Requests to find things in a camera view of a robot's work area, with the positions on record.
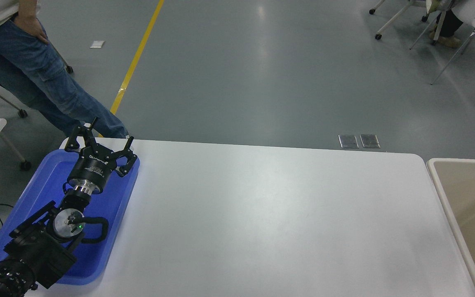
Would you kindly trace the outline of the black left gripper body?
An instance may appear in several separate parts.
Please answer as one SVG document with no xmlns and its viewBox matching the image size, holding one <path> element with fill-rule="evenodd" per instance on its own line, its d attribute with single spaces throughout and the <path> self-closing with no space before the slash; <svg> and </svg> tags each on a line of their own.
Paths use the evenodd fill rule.
<svg viewBox="0 0 475 297">
<path fill-rule="evenodd" d="M 116 159 L 112 158 L 112 154 L 112 150 L 102 145 L 81 149 L 77 163 L 67 178 L 70 186 L 76 187 L 81 183 L 93 184 L 93 194 L 102 193 L 111 173 L 117 167 Z"/>
</svg>

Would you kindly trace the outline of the person's hand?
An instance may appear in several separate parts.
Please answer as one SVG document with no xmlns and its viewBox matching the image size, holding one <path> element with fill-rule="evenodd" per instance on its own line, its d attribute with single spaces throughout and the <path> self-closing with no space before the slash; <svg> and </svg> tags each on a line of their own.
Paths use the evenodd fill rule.
<svg viewBox="0 0 475 297">
<path fill-rule="evenodd" d="M 27 34 L 34 36 L 44 44 L 48 45 L 49 40 L 43 28 L 34 15 L 17 15 L 14 19 L 15 25 L 26 32 Z"/>
</svg>

